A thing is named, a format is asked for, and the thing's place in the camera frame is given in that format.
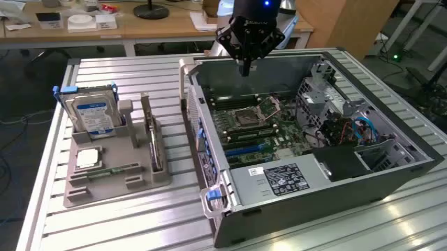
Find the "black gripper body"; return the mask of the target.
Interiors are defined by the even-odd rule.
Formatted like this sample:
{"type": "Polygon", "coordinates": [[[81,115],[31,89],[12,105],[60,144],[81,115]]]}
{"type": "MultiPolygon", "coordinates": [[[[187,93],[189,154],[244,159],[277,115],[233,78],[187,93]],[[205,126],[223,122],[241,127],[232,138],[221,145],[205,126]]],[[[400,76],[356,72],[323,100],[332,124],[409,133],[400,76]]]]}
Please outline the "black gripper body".
{"type": "Polygon", "coordinates": [[[235,1],[229,22],[235,59],[264,58],[280,43],[276,17],[280,1],[235,1]]]}

